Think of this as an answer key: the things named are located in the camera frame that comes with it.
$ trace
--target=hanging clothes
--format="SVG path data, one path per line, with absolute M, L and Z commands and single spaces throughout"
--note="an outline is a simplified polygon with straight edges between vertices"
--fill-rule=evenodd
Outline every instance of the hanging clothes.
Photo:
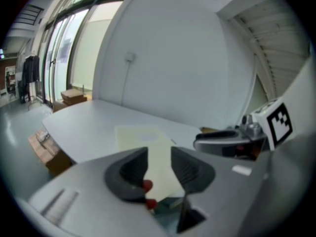
M 40 58 L 37 55 L 30 56 L 23 65 L 22 85 L 26 86 L 38 80 L 40 80 Z

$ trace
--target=brown wall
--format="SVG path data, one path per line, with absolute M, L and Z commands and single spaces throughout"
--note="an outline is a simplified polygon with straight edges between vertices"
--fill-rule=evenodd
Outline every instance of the brown wall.
M 0 90 L 5 88 L 5 68 L 16 66 L 16 58 L 0 60 Z

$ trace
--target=black metal grate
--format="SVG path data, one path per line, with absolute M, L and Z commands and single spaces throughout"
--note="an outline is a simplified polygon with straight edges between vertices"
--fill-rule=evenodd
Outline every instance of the black metal grate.
M 21 13 L 15 18 L 15 23 L 22 23 L 27 25 L 34 25 L 39 14 L 43 11 L 43 8 L 28 4 L 24 7 Z

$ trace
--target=concrete floor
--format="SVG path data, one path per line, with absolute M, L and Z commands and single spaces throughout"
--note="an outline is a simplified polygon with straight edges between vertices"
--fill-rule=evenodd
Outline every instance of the concrete floor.
M 28 103 L 14 101 L 0 107 L 0 172 L 15 197 L 28 200 L 51 180 L 47 168 L 31 148 L 28 137 L 42 127 L 51 109 L 39 103 L 28 111 Z

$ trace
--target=glass door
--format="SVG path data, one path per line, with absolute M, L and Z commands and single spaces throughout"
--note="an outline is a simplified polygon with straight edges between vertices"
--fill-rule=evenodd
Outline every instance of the glass door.
M 66 19 L 58 22 L 57 25 L 55 26 L 55 29 L 51 36 L 47 53 L 46 53 L 46 62 L 45 62 L 45 69 L 44 69 L 44 88 L 45 88 L 45 99 L 46 101 L 49 101 L 50 104 L 53 103 L 52 70 L 53 70 L 53 63 L 55 62 L 54 55 L 56 52 L 56 45 L 61 34 L 61 29 L 63 28 L 65 23 L 66 23 Z
M 67 87 L 67 68 L 70 51 L 73 46 L 78 29 L 89 10 L 83 10 L 72 15 L 62 33 L 61 41 L 57 51 L 57 58 L 54 64 L 54 100 L 61 99 L 61 92 Z

